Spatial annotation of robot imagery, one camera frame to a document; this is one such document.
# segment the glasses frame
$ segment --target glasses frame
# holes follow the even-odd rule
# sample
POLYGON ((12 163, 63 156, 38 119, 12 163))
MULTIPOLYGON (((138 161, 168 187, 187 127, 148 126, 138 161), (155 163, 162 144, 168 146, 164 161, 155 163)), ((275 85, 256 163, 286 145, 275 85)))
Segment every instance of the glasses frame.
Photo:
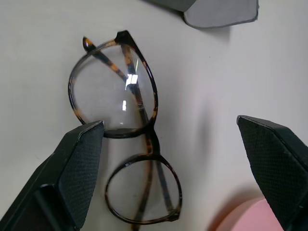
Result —
POLYGON ((111 138, 111 139, 127 139, 127 138, 134 138, 138 137, 142 134, 145 135, 145 141, 147 144, 147 152, 148 154, 137 154, 129 157, 125 161, 123 161, 112 173, 112 175, 109 177, 109 180, 107 181, 106 188, 105 188, 105 200, 108 209, 110 212, 115 215, 117 218, 120 220, 132 224, 132 229, 133 230, 138 230, 140 225, 150 225, 150 224, 156 224, 160 222, 165 222, 165 221, 175 221, 179 219, 180 217, 180 211, 182 207, 182 189, 180 185, 180 180, 172 168, 172 166, 169 164, 169 162, 161 155, 160 153, 160 145, 159 145, 159 140, 156 135, 156 132, 154 130, 154 124, 156 121, 157 117, 157 112, 158 112, 158 96, 157 96, 157 87, 154 81, 153 74, 144 58, 144 56, 141 54, 139 48, 137 47, 135 41, 133 40, 132 36, 130 33, 125 30, 125 31, 120 31, 117 33, 117 36, 115 39, 110 40, 108 42, 105 42, 98 47, 95 47, 94 44, 86 37, 83 38, 83 47, 87 54, 85 54, 74 66, 71 75, 69 77, 68 81, 68 97, 69 101, 71 104, 71 107, 76 115, 76 117, 79 119, 79 121, 82 124, 86 124, 85 120, 82 117, 82 112, 79 110, 75 97, 74 97, 74 84, 76 82, 77 78, 77 73, 80 65, 87 60, 90 56, 93 56, 100 61, 102 61, 104 64, 109 66, 114 72, 117 73, 118 76, 120 76, 123 81, 126 81, 127 77, 121 72, 121 70, 111 61, 106 57, 101 51, 103 49, 106 49, 108 47, 112 46, 117 46, 120 45, 122 48, 122 52, 125 56, 125 61, 128 67, 128 71, 130 74, 135 74, 135 69, 134 65, 132 63, 132 57, 130 54, 130 49, 132 49, 137 56, 140 58, 149 78, 151 81, 151 85, 153 88, 153 94, 154 94, 154 109, 153 109, 153 115, 150 119, 148 119, 148 116, 146 115, 146 111, 143 108, 143 103, 142 103, 142 97, 140 93, 140 89, 138 84, 136 84, 134 87, 130 88, 132 93, 135 95, 138 106, 139 107, 139 112, 141 115, 141 120, 143 122, 142 128, 120 128, 120 129, 112 129, 112 130, 106 130, 104 133, 104 137, 106 138, 111 138), (130 166, 131 164, 140 162, 140 161, 148 161, 148 170, 147 170, 147 183, 144 188, 144 193, 139 205, 139 209, 134 217, 134 219, 128 219, 119 213, 117 213, 111 206, 108 198, 108 188, 109 184, 112 180, 112 178, 115 176, 116 173, 119 171, 123 170, 124 168, 130 166), (163 195, 164 195, 164 200, 165 200, 165 205, 168 210, 168 215, 158 218, 158 219, 152 219, 152 220, 142 220, 142 217, 145 212, 146 204, 148 201, 151 185, 152 185, 152 179, 153 179, 153 162, 156 161, 156 167, 157 167, 157 172, 160 180, 160 185, 163 190, 163 195), (176 180, 176 183, 178 185, 178 192, 179 192, 179 201, 178 205, 173 208, 172 202, 170 200, 170 195, 168 192, 167 188, 167 183, 165 179, 165 175, 163 173, 163 169, 161 165, 165 165, 173 174, 173 177, 176 180))

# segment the pink circular object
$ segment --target pink circular object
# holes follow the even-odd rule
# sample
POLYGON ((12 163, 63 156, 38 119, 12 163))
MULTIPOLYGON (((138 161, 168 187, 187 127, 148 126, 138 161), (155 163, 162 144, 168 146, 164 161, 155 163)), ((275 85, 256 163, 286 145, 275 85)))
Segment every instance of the pink circular object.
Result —
POLYGON ((283 231, 264 198, 247 201, 233 210, 217 231, 283 231))

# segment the eyeglasses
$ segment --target eyeglasses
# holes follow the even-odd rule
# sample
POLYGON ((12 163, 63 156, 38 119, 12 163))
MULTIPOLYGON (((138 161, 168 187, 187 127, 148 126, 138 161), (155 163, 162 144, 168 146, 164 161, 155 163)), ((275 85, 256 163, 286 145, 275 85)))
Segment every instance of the eyeglasses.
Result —
POLYGON ((104 120, 106 138, 144 135, 147 147, 146 154, 129 157, 109 177, 105 187, 108 209, 132 224, 132 230, 138 230, 140 225, 179 219, 181 185, 170 163, 160 154, 154 130, 157 88, 146 60, 128 31, 118 32, 114 40, 98 47, 84 37, 83 48, 87 54, 74 66, 68 82, 75 115, 82 124, 104 120), (151 190, 155 171, 163 200, 157 199, 158 192, 153 193, 157 187, 151 190), (161 201, 167 212, 158 209, 161 201))

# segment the white table surface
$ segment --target white table surface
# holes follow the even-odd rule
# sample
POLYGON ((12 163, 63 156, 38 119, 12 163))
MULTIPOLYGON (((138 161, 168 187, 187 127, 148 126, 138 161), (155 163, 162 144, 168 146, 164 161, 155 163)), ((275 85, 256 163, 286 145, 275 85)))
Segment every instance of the white table surface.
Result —
MULTIPOLYGON (((140 0, 1 0, 0 217, 80 125, 67 82, 82 37, 99 44, 127 29, 154 74, 155 130, 183 187, 180 220, 141 230, 207 230, 231 198, 259 190, 237 115, 283 124, 308 143, 307 9, 306 0, 261 0, 258 21, 200 31, 140 0)), ((132 140, 104 145, 102 178, 137 151, 132 140)), ((129 230, 107 211, 100 182, 82 230, 129 230)))

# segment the black textured pad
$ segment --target black textured pad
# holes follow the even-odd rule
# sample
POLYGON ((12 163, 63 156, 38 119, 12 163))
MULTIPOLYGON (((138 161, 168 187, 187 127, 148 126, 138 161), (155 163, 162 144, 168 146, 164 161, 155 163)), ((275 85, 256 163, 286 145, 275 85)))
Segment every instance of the black textured pad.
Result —
POLYGON ((279 124, 243 115, 237 123, 254 177, 287 230, 307 207, 308 147, 279 124))
POLYGON ((101 126, 82 134, 59 179, 59 192, 77 229, 85 222, 96 185, 103 139, 101 126))

